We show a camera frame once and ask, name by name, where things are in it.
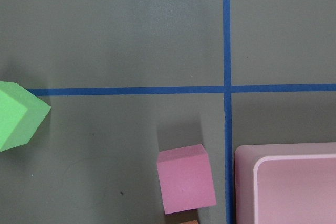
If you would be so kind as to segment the pink foam block near bin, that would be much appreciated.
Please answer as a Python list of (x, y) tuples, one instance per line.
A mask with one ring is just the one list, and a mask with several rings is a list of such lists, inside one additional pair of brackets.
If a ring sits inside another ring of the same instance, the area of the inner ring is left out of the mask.
[(166, 215), (216, 205), (209, 155), (203, 145), (160, 151), (156, 164)]

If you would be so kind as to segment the orange foam block right side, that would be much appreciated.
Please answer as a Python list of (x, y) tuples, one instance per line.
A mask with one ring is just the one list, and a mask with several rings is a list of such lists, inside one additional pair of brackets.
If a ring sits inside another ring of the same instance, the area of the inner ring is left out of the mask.
[(197, 220), (192, 220), (192, 221), (183, 222), (181, 224), (198, 224), (198, 221)]

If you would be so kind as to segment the green foam block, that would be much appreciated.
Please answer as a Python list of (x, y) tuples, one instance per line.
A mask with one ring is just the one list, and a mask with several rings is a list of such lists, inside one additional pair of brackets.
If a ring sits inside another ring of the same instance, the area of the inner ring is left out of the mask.
[(27, 144), (51, 107), (14, 82), (1, 82), (1, 151)]

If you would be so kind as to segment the pink plastic bin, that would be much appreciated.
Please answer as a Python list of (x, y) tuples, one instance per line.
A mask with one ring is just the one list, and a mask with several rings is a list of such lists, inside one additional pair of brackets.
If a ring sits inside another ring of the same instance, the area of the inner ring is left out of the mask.
[(237, 223), (335, 223), (335, 143), (242, 145)]

